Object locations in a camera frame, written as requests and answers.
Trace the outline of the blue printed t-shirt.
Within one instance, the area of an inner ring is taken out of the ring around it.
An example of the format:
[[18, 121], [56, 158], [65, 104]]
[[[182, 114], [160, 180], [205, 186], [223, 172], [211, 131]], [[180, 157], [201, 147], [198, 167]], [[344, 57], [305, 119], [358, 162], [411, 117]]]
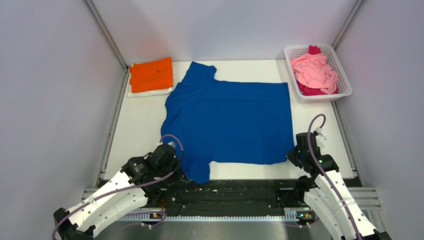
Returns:
[[216, 80], [213, 65], [192, 62], [165, 101], [160, 133], [179, 139], [182, 169], [198, 184], [210, 163], [272, 165], [294, 148], [289, 85]]

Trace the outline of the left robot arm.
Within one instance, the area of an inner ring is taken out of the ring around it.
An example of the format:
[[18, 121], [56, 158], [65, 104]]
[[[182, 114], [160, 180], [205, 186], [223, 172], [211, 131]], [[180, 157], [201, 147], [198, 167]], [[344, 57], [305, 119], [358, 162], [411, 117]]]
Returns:
[[156, 206], [166, 187], [182, 181], [184, 147], [160, 142], [144, 156], [131, 157], [103, 186], [80, 203], [53, 214], [51, 238], [93, 240], [105, 228], [136, 209]]

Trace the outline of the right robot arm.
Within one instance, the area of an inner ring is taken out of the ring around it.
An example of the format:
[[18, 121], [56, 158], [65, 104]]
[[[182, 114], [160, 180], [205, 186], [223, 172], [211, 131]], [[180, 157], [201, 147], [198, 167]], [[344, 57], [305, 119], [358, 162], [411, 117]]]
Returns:
[[334, 240], [389, 240], [360, 209], [350, 193], [334, 158], [322, 154], [315, 132], [298, 133], [287, 159], [308, 175], [294, 185], [292, 199], [308, 206]]

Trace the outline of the folded white t-shirt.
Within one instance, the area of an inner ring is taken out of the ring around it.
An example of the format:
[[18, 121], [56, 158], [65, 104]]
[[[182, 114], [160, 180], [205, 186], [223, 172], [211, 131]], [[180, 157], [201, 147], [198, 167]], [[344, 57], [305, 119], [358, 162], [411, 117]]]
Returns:
[[166, 89], [149, 90], [143, 92], [132, 92], [131, 90], [127, 93], [128, 98], [146, 98], [153, 96], [162, 96], [170, 94], [174, 89], [172, 87]]

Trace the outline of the white plastic basket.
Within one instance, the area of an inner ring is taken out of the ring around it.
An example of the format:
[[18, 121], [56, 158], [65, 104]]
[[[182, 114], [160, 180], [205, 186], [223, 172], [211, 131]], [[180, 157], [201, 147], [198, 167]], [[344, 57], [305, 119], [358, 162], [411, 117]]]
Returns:
[[330, 102], [353, 93], [332, 46], [288, 46], [284, 49], [284, 55], [298, 102]]

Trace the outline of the folded orange t-shirt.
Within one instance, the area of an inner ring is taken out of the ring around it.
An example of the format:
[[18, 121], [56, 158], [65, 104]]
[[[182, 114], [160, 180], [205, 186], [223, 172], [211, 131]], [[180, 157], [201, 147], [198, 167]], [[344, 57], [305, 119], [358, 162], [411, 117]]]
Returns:
[[174, 86], [172, 58], [134, 63], [129, 67], [130, 93], [169, 90]]

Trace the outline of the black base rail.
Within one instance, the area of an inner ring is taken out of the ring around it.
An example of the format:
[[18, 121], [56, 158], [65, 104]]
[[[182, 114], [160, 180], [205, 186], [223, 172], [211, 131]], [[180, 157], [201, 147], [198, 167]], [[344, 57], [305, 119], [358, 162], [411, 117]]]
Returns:
[[169, 217], [283, 216], [290, 208], [305, 208], [294, 180], [212, 180], [205, 184], [161, 185], [148, 208], [164, 209]]

